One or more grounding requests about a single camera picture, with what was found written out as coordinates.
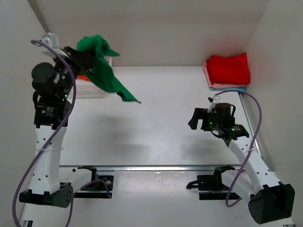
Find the green t shirt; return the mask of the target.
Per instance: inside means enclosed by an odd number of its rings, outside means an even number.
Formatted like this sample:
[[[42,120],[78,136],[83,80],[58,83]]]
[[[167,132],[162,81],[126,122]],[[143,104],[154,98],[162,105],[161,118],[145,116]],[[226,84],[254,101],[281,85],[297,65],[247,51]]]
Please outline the green t shirt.
[[[85,74],[95,86],[108,93],[117,94],[124,102],[140,103],[115,77],[106,57],[118,57],[120,54],[112,50],[109,43],[102,36],[83,37],[77,43],[76,50],[95,54],[92,70]]]

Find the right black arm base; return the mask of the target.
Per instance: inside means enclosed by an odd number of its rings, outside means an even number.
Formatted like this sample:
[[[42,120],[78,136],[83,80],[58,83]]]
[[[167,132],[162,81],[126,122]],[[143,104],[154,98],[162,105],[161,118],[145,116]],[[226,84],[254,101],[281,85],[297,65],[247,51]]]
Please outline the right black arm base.
[[[229,187],[222,183],[222,174],[228,170],[235,168],[231,165],[218,166],[211,175],[197,175],[197,179],[189,182],[186,189],[198,189],[200,201],[225,200]]]

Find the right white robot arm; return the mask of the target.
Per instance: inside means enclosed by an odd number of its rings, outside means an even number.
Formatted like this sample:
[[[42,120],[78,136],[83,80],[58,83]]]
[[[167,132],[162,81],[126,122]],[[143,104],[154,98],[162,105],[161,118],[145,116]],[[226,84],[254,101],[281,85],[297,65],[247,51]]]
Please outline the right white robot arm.
[[[212,103],[207,108],[195,108],[188,125],[211,132],[222,139],[227,148],[240,161],[243,170],[231,165],[218,166],[210,176],[199,177],[187,188],[218,192],[232,189],[247,205],[258,224],[289,218],[292,215],[295,191],[291,184],[284,184],[263,161],[258,152],[250,147],[252,138],[243,125],[236,124],[236,107],[229,103]]]

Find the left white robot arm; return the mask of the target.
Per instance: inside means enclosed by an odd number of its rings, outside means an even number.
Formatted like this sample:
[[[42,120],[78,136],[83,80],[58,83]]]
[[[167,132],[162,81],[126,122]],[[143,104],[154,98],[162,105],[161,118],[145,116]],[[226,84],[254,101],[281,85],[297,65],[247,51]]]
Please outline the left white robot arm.
[[[62,142],[73,108],[67,98],[73,79],[91,71],[95,54],[79,52],[68,46],[63,52],[65,63],[55,57],[54,65],[42,62],[31,72],[35,90],[36,157],[30,184],[18,195],[23,203],[66,208],[76,190],[70,179],[61,182],[59,178]]]

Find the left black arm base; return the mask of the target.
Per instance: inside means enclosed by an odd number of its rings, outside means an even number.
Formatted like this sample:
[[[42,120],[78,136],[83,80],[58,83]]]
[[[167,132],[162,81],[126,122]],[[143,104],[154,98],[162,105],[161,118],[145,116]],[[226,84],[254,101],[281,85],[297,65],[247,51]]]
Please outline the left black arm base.
[[[114,176],[100,174],[95,166],[80,166],[72,169],[75,198],[111,199]]]

